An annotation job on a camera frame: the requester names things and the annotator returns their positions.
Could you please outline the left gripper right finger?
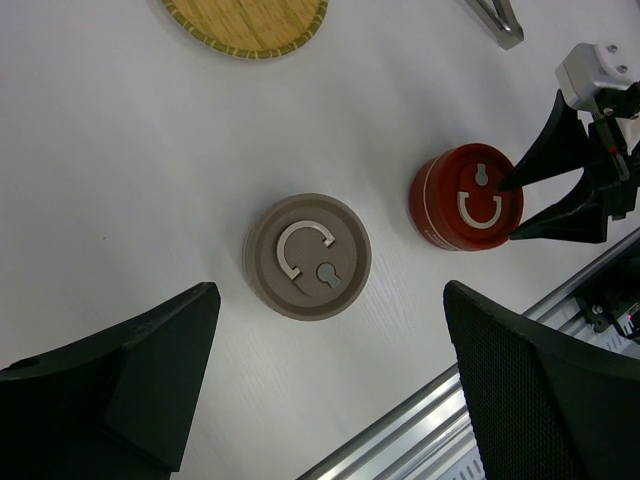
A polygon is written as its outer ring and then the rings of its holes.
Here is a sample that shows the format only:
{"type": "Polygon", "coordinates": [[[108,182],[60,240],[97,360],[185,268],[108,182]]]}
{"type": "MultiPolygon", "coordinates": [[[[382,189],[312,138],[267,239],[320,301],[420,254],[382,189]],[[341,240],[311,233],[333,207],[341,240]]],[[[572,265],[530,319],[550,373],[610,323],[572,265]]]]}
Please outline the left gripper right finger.
{"type": "Polygon", "coordinates": [[[458,281],[446,284],[443,302],[487,478],[638,478],[638,360],[458,281]]]}

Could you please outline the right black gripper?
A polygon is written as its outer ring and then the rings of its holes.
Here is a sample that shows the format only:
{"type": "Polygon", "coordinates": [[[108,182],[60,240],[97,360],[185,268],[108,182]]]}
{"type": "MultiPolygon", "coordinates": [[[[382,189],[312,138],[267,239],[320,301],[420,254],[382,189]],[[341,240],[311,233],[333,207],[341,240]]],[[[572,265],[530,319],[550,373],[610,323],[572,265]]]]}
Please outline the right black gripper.
{"type": "Polygon", "coordinates": [[[519,225],[510,240],[551,239],[599,244],[607,240],[610,220],[622,220],[635,209],[639,189],[639,147],[624,138],[621,120],[639,117],[639,84],[625,90],[603,89],[595,98],[596,115],[589,138],[578,112],[557,91],[541,133],[502,180],[509,191],[583,168],[595,160],[560,201],[519,225]]]}

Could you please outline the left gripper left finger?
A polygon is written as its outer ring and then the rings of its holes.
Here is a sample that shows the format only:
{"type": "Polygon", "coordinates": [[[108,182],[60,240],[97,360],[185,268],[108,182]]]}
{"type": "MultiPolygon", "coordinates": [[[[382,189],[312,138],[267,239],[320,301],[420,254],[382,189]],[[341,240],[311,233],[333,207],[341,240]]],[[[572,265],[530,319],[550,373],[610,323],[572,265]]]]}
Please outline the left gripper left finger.
{"type": "Polygon", "coordinates": [[[4,479],[168,479],[179,471],[221,298],[203,282],[1,371],[4,479]]]}

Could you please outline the metal tongs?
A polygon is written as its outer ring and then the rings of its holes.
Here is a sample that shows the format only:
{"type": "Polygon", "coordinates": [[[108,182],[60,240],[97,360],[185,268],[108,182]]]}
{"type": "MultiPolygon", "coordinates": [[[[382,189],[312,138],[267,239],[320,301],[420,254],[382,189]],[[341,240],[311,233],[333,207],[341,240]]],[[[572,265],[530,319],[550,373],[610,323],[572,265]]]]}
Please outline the metal tongs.
{"type": "Polygon", "coordinates": [[[503,50],[510,50],[524,41],[520,25],[509,0],[466,0],[503,50]]]}

